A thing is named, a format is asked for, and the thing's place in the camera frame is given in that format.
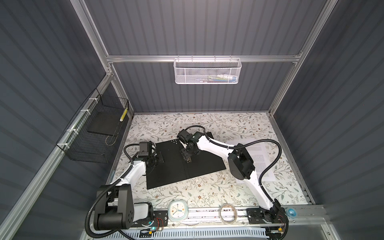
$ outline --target white cable tray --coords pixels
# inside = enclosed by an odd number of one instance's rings
[[[123,230],[125,234],[134,239],[139,239],[140,230]],[[195,239],[195,238],[237,238],[254,237],[269,238],[265,235],[265,229],[259,227],[222,227],[222,228],[174,228],[155,232],[152,237],[143,239]],[[103,239],[123,240],[126,238],[119,232],[115,232]]]
[[[241,61],[239,58],[190,57],[175,58],[177,84],[236,84]]]

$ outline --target white mesh basket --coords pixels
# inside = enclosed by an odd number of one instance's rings
[[[177,84],[236,84],[241,61],[239,58],[175,58]]]

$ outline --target wire mesh basket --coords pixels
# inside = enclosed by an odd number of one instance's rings
[[[236,84],[241,61],[239,58],[175,58],[177,84]]]
[[[81,111],[78,123],[66,130],[70,131],[69,138],[65,143],[57,142],[57,146],[74,161],[114,161],[128,124],[128,117],[123,117],[128,111],[128,100],[99,94],[88,109]]]

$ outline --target gray wall panel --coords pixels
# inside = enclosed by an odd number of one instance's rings
[[[172,63],[114,63],[135,112],[268,110],[291,63],[243,63],[238,84],[176,84]]]
[[[2,222],[105,71],[69,1],[0,1],[0,16]],[[109,168],[65,158],[14,239],[77,239]]]
[[[275,114],[343,239],[384,226],[383,13],[382,1],[339,1]]]
[[[291,55],[325,0],[86,0],[110,55]]]

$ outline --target floral patterned tablecloth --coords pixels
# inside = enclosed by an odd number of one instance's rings
[[[126,144],[172,140],[181,129],[196,124],[204,126],[207,132],[212,132],[213,137],[222,142],[243,138],[277,140],[266,113],[150,114],[134,116]],[[266,148],[272,162],[277,155],[277,147],[267,143]],[[131,147],[128,152],[132,154],[137,150]],[[229,172],[228,163],[224,163],[226,170],[149,190],[146,188],[146,177],[142,176],[132,189],[134,202],[151,202],[155,209],[167,208],[173,199],[184,199],[189,207],[219,207],[224,203],[234,206],[258,205],[249,188],[236,183]],[[123,153],[114,179],[128,165],[129,160]],[[263,182],[272,198],[277,198],[282,205],[307,204],[284,152],[273,169],[276,181]]]

